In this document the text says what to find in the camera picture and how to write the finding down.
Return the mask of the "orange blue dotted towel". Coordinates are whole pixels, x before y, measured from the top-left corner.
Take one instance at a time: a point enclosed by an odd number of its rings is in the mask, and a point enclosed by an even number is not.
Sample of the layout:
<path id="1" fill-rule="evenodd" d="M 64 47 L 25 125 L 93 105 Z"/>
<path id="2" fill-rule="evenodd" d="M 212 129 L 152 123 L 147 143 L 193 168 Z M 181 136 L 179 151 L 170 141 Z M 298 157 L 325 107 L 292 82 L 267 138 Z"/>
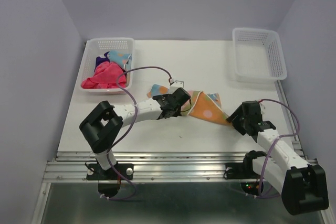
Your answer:
<path id="1" fill-rule="evenodd" d="M 230 125 L 227 122 L 229 116 L 222 110 L 218 93 L 205 93 L 201 90 L 188 90 L 187 92 L 191 99 L 182 106 L 182 116 L 192 116 L 219 125 Z"/>

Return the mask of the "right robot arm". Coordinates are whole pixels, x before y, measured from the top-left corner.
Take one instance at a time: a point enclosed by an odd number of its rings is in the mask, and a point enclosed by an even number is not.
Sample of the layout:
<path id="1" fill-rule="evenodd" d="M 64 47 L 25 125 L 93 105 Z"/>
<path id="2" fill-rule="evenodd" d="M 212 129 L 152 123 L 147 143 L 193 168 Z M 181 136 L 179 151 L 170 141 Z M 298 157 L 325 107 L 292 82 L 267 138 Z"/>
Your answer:
<path id="1" fill-rule="evenodd" d="M 242 190 L 256 198 L 268 197 L 263 183 L 268 182 L 291 215 L 329 208 L 324 169 L 297 154 L 275 125 L 263 119 L 261 101 L 243 102 L 226 121 L 241 135 L 252 137 L 263 151 L 252 150 L 241 163 L 227 163 L 225 179 L 243 180 Z"/>

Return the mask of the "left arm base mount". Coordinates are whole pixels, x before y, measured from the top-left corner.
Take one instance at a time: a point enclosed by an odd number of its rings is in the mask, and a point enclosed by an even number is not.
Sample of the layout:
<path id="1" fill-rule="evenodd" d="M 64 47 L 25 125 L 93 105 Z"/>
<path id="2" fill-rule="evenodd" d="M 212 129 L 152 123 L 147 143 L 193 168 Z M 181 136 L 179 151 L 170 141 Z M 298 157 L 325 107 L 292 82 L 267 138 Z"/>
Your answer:
<path id="1" fill-rule="evenodd" d="M 87 168 L 86 180 L 117 180 L 121 178 L 112 168 L 103 170 L 98 163 L 85 163 Z M 133 179 L 134 165 L 131 163 L 117 163 L 116 170 L 128 180 Z"/>

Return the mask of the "blue dotted striped towel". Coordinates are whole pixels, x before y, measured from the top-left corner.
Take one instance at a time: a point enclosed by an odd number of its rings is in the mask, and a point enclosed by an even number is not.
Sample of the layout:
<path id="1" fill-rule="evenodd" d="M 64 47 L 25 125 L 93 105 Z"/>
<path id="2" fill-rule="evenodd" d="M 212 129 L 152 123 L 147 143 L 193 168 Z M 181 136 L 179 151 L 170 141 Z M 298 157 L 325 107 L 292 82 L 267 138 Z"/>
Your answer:
<path id="1" fill-rule="evenodd" d="M 132 54 L 125 54 L 116 50 L 111 50 L 107 53 L 107 57 L 109 58 L 110 62 L 116 63 L 122 69 L 131 69 Z"/>

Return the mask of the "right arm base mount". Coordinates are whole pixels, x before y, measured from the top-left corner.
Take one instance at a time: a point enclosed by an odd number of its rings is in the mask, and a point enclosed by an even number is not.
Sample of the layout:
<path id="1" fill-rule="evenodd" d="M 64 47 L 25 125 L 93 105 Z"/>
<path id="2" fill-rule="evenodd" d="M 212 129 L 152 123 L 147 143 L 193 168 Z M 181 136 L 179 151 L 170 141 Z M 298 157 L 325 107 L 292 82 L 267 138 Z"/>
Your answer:
<path id="1" fill-rule="evenodd" d="M 241 162 L 229 162 L 225 164 L 224 179 L 257 179 L 258 174 L 253 171 L 253 160 L 265 157 L 263 151 L 250 151 L 245 154 Z"/>

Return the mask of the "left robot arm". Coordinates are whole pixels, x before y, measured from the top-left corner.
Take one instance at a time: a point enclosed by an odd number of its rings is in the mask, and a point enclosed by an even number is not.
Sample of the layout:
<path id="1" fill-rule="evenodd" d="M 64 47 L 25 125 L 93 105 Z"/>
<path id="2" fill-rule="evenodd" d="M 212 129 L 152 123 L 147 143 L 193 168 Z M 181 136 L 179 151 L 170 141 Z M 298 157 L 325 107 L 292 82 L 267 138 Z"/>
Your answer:
<path id="1" fill-rule="evenodd" d="M 111 149 L 123 127 L 142 121 L 181 116 L 182 106 L 189 100 L 189 93 L 183 88 L 177 88 L 173 93 L 155 95 L 135 105 L 100 102 L 79 125 L 79 130 L 100 165 L 99 173 L 106 179 L 116 175 L 117 161 Z"/>

